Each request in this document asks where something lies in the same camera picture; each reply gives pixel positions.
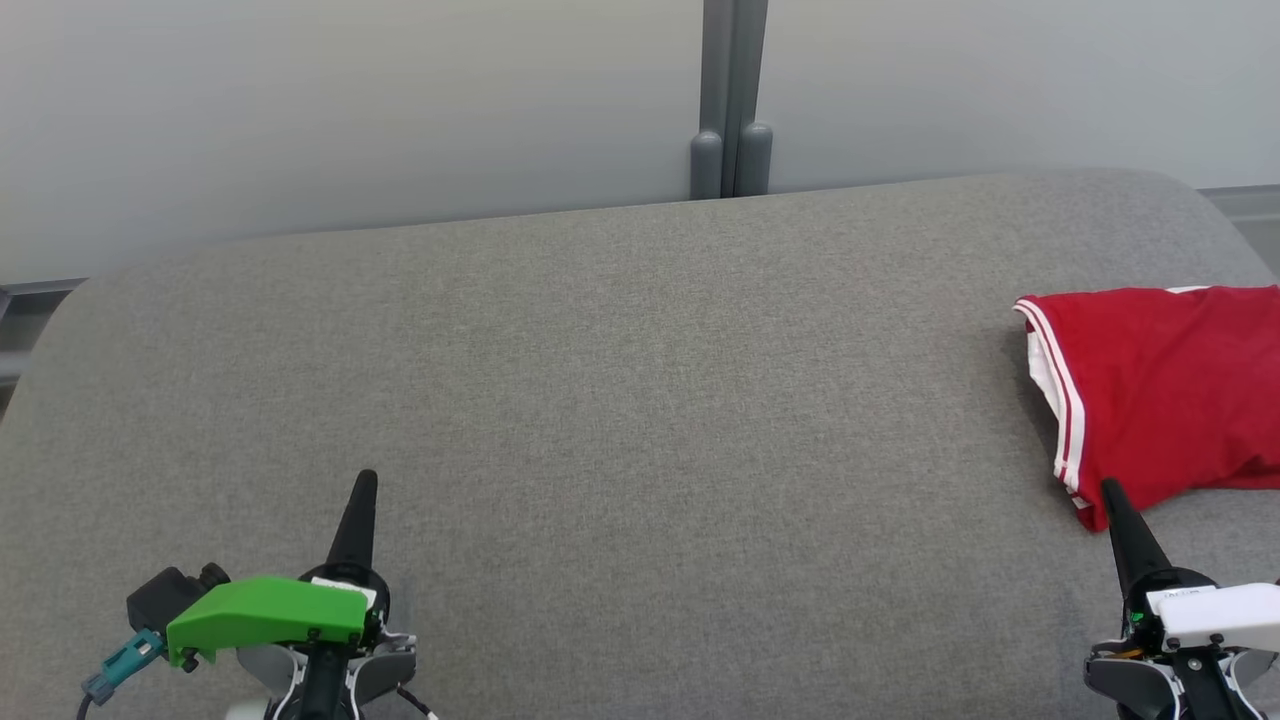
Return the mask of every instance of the gray fabric surface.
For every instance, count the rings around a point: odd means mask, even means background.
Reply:
[[[0,706],[68,717],[156,570],[297,574],[356,471],[412,688],[477,717],[1110,717],[1107,538],[1028,292],[1266,284],[1162,177],[992,176],[274,238],[93,278],[0,424]],[[1280,493],[1149,514],[1280,574]],[[220,717],[229,656],[95,717]],[[1274,694],[1274,679],[1271,685]],[[392,698],[370,717],[411,717]]]

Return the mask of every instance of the white label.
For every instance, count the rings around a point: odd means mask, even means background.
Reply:
[[[1169,588],[1167,591],[1156,591],[1147,593],[1147,607],[1151,607],[1152,614],[1160,615],[1160,601],[1170,597],[1180,597],[1184,594],[1199,594],[1202,592],[1216,591],[1213,585],[1197,585],[1194,588]]]
[[[358,592],[366,598],[365,610],[372,610],[374,603],[378,602],[378,591],[371,591],[369,588],[362,588],[360,585],[353,585],[351,583],[339,583],[338,580],[326,580],[324,578],[311,578],[311,584],[324,585],[326,588],[338,588],[340,591]]]

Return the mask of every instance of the black cable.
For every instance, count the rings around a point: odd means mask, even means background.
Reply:
[[[413,693],[406,691],[404,685],[396,685],[396,694],[398,694],[402,698],[407,700],[410,702],[410,705],[412,705],[413,707],[416,707],[422,715],[430,715],[431,714],[431,708],[428,707],[428,706],[425,706],[425,705],[422,705],[422,701],[420,701],[416,697],[413,697]]]

